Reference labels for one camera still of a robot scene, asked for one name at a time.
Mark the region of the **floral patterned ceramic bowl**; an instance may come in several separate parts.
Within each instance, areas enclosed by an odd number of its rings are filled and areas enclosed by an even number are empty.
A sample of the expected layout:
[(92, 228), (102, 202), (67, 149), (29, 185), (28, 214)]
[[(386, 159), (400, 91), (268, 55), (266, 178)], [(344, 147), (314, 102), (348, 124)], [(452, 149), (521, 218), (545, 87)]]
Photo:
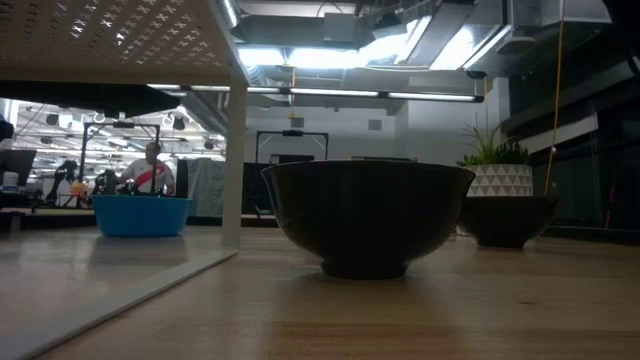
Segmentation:
[(261, 173), (279, 227), (332, 277), (383, 280), (441, 247), (475, 178), (454, 166), (390, 160), (274, 165)]
[(479, 246), (522, 249), (547, 229), (558, 203), (553, 196), (468, 197), (458, 227)]

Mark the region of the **blue plastic mini bowl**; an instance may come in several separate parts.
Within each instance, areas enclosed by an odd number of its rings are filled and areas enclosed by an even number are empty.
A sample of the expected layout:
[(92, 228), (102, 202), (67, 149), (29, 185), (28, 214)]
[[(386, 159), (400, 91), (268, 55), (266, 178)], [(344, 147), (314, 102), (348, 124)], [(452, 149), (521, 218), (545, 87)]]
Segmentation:
[(188, 198), (96, 195), (97, 226), (108, 237), (172, 237), (187, 222), (192, 201)]

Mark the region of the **long ceiling light strip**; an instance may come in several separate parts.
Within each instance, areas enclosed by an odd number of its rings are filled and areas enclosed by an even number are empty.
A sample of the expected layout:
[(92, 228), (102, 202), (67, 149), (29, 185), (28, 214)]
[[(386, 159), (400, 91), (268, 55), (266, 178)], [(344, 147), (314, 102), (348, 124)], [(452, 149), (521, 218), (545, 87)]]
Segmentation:
[[(174, 85), (174, 84), (149, 84), (149, 87), (169, 92), (203, 91), (203, 92), (229, 92), (229, 86), (211, 85)], [(347, 90), (347, 89), (321, 89), (321, 88), (297, 88), (297, 87), (248, 87), (249, 94), (257, 95), (291, 95), (291, 96), (329, 96), (349, 98), (376, 98), (385, 100), (411, 100), (411, 101), (436, 101), (436, 102), (462, 102), (481, 103), (483, 95), (462, 95), (445, 93), (416, 93), (416, 92), (388, 92), (372, 90)]]

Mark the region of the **grey cloth cover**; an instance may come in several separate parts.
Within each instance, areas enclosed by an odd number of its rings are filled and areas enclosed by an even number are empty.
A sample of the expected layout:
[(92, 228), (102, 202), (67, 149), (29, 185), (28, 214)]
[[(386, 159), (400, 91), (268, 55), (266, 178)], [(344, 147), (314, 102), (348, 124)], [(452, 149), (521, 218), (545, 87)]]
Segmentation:
[(192, 217), (221, 217), (225, 163), (208, 158), (187, 161)]

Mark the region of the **person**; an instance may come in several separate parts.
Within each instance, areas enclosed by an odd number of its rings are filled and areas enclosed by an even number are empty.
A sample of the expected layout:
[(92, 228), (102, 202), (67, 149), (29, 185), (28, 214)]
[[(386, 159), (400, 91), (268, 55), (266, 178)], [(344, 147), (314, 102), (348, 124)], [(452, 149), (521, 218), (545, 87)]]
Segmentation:
[(150, 142), (145, 148), (145, 157), (133, 161), (119, 176), (118, 183), (128, 180), (134, 182), (135, 187), (142, 193), (161, 192), (166, 196), (175, 194), (175, 179), (171, 168), (158, 156), (161, 147), (158, 143)]

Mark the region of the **potted plant in patterned pot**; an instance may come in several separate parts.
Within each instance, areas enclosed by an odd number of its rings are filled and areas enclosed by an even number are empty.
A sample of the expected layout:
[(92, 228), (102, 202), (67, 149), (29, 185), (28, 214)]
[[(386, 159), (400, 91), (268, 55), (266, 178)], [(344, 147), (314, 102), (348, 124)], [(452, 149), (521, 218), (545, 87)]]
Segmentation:
[(467, 125), (474, 151), (457, 165), (475, 174), (468, 197), (518, 197), (533, 195), (530, 154), (515, 138), (501, 139), (500, 126), (482, 128)]

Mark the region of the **white perforated metal shelf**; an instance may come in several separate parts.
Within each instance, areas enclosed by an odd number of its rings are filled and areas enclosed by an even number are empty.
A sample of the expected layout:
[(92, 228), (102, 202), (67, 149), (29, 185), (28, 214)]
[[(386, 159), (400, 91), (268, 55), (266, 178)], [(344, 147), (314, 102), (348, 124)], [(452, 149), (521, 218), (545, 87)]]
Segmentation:
[(230, 94), (222, 246), (27, 333), (0, 360), (41, 355), (233, 257), (239, 249), (248, 74), (230, 0), (0, 0), (0, 98), (134, 116), (170, 89)]

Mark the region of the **dark computer monitor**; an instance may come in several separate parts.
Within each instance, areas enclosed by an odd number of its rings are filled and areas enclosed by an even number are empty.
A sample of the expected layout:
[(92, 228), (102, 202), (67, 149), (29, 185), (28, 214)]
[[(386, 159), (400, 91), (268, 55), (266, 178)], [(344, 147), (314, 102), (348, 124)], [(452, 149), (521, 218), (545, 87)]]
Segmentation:
[(25, 186), (36, 154), (36, 150), (29, 149), (0, 150), (0, 177), (5, 172), (17, 173), (18, 185)]

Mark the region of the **black aluminium table frame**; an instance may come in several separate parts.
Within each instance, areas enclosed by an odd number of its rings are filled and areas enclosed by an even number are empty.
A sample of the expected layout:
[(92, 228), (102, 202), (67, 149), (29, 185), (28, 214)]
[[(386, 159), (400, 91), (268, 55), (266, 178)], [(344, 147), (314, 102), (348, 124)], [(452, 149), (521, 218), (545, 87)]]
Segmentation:
[[(79, 210), (59, 209), (58, 212), (45, 214), (43, 212), (30, 213), (29, 209), (24, 208), (6, 208), (0, 210), (0, 232), (8, 232), (14, 218), (19, 220), (20, 230), (63, 229), (96, 225), (96, 217), (93, 213), (82, 213)], [(550, 225), (541, 236), (640, 247), (640, 230)]]

